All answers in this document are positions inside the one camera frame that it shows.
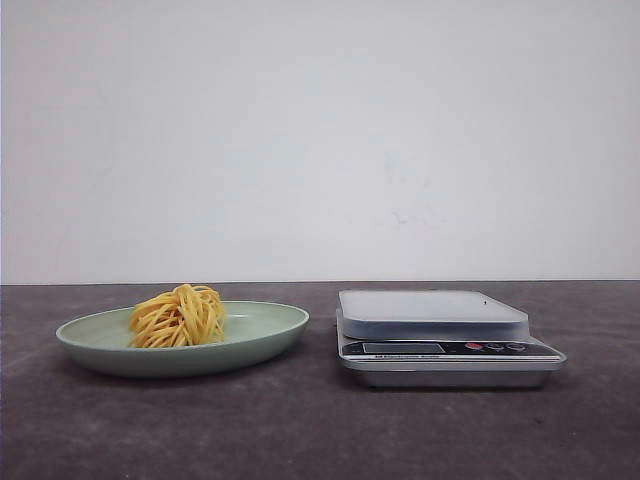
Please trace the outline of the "pale green oval plate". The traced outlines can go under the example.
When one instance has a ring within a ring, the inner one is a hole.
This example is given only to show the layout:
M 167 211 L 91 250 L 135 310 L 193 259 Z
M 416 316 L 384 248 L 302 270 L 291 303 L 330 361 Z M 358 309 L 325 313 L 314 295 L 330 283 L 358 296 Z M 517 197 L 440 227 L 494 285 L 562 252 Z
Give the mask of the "pale green oval plate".
M 133 348 L 130 307 L 71 320 L 56 337 L 71 360 L 89 370 L 130 378 L 177 378 L 236 370 L 293 347 L 310 315 L 286 304 L 226 301 L 225 340 L 171 348 Z

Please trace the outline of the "yellow vermicelli noodle bundle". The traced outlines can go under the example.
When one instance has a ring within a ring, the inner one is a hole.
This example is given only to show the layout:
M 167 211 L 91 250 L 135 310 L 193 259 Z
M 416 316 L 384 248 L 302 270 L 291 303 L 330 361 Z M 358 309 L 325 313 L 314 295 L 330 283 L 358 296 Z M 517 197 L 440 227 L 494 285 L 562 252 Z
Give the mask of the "yellow vermicelli noodle bundle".
M 128 347 L 173 348 L 225 340 L 226 311 L 208 286 L 182 284 L 134 306 Z

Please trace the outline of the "silver digital kitchen scale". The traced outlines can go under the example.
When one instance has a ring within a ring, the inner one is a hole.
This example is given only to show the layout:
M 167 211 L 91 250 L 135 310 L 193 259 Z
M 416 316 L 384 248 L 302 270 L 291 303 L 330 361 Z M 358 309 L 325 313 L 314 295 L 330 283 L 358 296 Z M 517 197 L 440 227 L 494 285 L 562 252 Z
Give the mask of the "silver digital kitchen scale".
M 341 363 L 372 387 L 536 388 L 567 361 L 477 291 L 343 290 L 336 329 Z

